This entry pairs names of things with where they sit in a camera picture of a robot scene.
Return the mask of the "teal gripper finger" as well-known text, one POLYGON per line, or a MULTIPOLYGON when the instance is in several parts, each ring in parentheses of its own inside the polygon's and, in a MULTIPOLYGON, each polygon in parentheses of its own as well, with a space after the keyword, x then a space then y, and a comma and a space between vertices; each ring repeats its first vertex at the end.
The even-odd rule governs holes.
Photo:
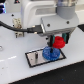
POLYGON ((69 38, 70 38, 70 32, 65 33, 64 41, 66 44, 68 44, 69 38))
POLYGON ((48 39, 48 42, 47 42, 47 44, 48 44, 49 47, 53 46, 54 39, 55 39, 54 35, 50 35, 49 36, 49 39, 48 39))

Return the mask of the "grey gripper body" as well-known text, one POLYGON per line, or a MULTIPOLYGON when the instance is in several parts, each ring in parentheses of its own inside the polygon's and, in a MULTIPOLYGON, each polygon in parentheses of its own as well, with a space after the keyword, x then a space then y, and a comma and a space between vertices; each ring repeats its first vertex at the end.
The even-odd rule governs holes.
POLYGON ((72 19, 66 20, 58 15, 41 18, 41 36, 49 36, 59 33, 67 33, 78 26, 78 17, 74 15, 72 19))

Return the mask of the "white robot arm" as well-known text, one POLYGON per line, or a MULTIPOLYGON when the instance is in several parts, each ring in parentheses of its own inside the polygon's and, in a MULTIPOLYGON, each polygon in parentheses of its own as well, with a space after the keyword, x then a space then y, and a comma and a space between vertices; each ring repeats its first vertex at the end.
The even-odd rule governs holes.
POLYGON ((24 29, 39 25, 41 36, 73 31, 79 23, 75 13, 77 0, 22 0, 21 20, 24 29))

